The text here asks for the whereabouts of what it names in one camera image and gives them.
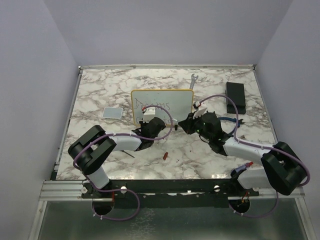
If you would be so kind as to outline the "yellow framed whiteboard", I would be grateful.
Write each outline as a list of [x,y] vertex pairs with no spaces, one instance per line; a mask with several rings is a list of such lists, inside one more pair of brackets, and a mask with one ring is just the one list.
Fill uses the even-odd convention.
[[143,120],[144,107],[153,105],[161,108],[155,110],[155,116],[162,119],[167,126],[171,120],[185,120],[193,110],[194,91],[192,89],[134,89],[130,93],[133,123],[140,125]]

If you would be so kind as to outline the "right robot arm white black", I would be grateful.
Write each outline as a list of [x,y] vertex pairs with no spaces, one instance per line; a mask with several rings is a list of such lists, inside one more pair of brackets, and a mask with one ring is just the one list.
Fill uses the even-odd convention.
[[310,173],[288,144],[280,141],[275,145],[262,145],[235,139],[233,134],[223,131],[221,121],[213,112],[199,117],[190,113],[178,125],[188,135],[198,134],[217,154],[262,166],[252,169],[244,165],[231,172],[232,178],[236,179],[230,182],[229,189],[236,196],[254,188],[273,188],[288,196],[310,179]]

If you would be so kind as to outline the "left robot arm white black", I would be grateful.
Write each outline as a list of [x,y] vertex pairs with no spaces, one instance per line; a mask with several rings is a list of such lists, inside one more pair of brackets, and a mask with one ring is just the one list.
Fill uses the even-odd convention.
[[153,139],[165,127],[163,120],[154,117],[130,133],[113,136],[100,125],[95,125],[69,147],[68,154],[82,174],[94,184],[94,193],[103,198],[111,190],[110,179],[102,167],[107,157],[115,151],[136,152],[151,147]]

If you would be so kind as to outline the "red marker cap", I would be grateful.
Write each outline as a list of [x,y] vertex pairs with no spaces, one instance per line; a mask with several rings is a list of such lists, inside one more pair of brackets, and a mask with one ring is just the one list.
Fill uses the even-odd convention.
[[167,159],[167,157],[168,157],[168,152],[166,152],[164,155],[163,155],[163,160],[166,160]]

